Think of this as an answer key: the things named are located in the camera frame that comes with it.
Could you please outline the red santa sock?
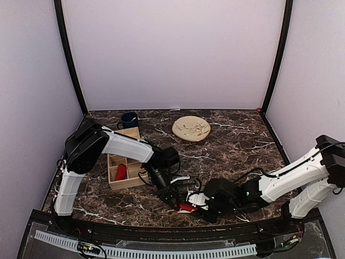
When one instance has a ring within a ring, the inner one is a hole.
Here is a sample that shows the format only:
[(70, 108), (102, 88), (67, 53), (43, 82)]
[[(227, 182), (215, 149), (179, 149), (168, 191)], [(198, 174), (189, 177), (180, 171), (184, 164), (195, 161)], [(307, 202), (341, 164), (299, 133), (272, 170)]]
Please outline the red santa sock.
[(115, 181), (125, 180), (127, 178), (127, 166), (123, 163), (119, 164), (115, 174)]

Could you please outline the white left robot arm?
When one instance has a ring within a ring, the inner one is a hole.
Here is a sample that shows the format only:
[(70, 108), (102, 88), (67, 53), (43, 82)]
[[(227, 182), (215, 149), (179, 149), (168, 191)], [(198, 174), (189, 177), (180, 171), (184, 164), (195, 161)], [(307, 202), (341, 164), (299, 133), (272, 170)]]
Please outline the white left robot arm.
[(181, 210), (182, 200), (177, 184), (188, 178), (172, 172), (172, 167), (181, 163), (175, 148), (162, 149), (151, 142), (128, 137), (88, 120), (66, 139), (63, 157), (57, 162), (62, 180), (53, 202), (53, 210), (58, 215), (54, 225), (64, 235), (72, 235), (76, 231), (76, 223), (68, 216), (72, 215), (82, 179), (103, 154), (141, 163), (156, 187), (159, 199), (169, 207)]

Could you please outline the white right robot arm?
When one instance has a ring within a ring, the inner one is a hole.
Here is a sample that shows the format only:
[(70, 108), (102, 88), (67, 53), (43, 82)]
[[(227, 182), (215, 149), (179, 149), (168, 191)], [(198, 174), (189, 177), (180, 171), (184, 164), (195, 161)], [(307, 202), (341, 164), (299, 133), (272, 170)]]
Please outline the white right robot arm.
[(214, 223), (222, 214), (254, 213), (299, 187), (304, 190), (285, 204), (287, 213), (276, 220), (280, 234), (287, 234), (296, 219), (304, 218), (334, 190), (344, 188), (344, 142), (321, 135), (307, 154), (280, 170), (239, 186), (224, 178), (211, 179), (202, 191), (189, 192), (186, 202)]

